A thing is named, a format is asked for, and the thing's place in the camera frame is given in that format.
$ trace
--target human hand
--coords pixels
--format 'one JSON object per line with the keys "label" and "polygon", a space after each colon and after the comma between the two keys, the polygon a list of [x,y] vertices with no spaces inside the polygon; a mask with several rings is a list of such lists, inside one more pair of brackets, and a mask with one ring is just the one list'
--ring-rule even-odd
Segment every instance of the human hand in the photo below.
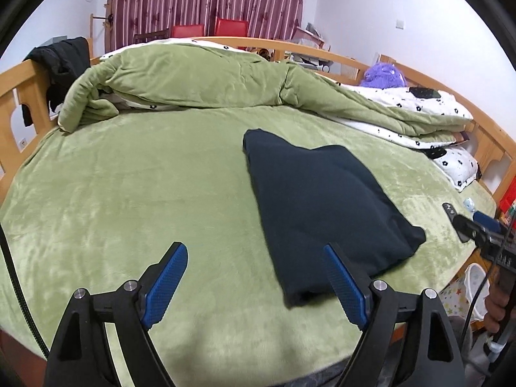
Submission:
{"label": "human hand", "polygon": [[[485,298],[487,314],[484,317],[484,327],[490,333],[500,330],[499,322],[505,317],[505,306],[509,302],[509,294],[503,292],[496,282],[489,286],[489,295]],[[511,318],[516,318],[516,308],[512,310]]]}

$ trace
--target black remote control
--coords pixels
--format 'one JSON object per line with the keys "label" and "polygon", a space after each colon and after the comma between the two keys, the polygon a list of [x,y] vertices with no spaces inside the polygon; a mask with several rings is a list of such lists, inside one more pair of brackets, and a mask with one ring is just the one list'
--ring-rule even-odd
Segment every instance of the black remote control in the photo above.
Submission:
{"label": "black remote control", "polygon": [[[448,215],[448,218],[450,218],[450,222],[453,222],[453,218],[455,217],[455,215],[457,215],[457,211],[455,210],[453,205],[449,204],[448,202],[445,202],[443,204],[443,208],[444,208],[444,211],[446,212],[446,215]],[[457,230],[455,230],[455,232],[457,233],[457,235],[458,235],[458,237],[459,237],[461,242],[466,243],[466,242],[468,242],[470,240],[469,237],[465,236],[461,232],[459,232]]]}

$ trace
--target green bed sheet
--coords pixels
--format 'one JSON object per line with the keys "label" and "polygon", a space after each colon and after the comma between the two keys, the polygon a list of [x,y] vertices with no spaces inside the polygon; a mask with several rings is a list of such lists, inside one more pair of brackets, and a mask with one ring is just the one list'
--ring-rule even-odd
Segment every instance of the green bed sheet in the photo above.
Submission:
{"label": "green bed sheet", "polygon": [[[459,194],[424,154],[286,106],[122,114],[50,132],[17,173],[0,220],[21,286],[50,346],[78,287],[116,289],[183,242],[188,267],[150,336],[178,387],[266,386],[349,355],[360,336],[336,299],[288,310],[275,279],[242,151],[247,129],[295,145],[347,147],[427,241],[384,275],[399,291],[440,290],[474,249],[441,204],[495,205],[477,183]],[[0,326],[38,353],[0,263]],[[131,385],[116,341],[119,376]]]}

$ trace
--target metal screw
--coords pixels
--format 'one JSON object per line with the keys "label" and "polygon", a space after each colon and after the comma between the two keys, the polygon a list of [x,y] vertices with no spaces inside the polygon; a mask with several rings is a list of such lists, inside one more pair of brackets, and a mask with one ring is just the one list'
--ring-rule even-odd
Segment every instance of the metal screw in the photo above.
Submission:
{"label": "metal screw", "polygon": [[82,297],[84,297],[86,295],[86,289],[84,288],[79,288],[77,290],[75,290],[75,292],[73,293],[73,296],[76,298],[76,299],[81,299]]}
{"label": "metal screw", "polygon": [[381,279],[377,279],[372,283],[373,287],[375,287],[378,291],[385,291],[387,289],[387,283],[382,281]]}
{"label": "metal screw", "polygon": [[138,286],[138,282],[137,281],[134,281],[134,280],[130,280],[130,281],[127,281],[125,284],[124,284],[124,289],[126,291],[134,291],[136,289],[136,287]]}
{"label": "metal screw", "polygon": [[425,289],[425,295],[431,299],[434,299],[435,297],[437,297],[437,293],[432,288]]}

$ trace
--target stuffed animal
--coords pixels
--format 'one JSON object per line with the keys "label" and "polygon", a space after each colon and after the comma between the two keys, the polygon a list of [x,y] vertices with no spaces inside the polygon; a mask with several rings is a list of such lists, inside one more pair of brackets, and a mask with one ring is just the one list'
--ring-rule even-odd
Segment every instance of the stuffed animal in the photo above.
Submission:
{"label": "stuffed animal", "polygon": [[394,64],[378,62],[364,73],[364,79],[360,86],[389,89],[391,87],[406,87],[407,82],[402,72]]}

